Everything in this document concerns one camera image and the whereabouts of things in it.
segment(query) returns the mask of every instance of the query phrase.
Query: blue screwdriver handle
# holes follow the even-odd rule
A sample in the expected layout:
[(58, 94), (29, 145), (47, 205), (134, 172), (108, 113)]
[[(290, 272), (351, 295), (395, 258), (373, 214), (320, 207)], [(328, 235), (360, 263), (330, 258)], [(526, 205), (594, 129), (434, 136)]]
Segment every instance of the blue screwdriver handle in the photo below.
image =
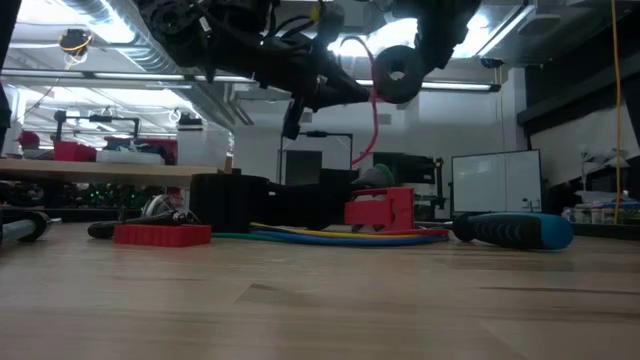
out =
[(463, 241), (478, 239), (524, 250), (560, 250), (573, 241), (573, 228), (563, 217), (532, 213), (465, 214), (453, 222)]

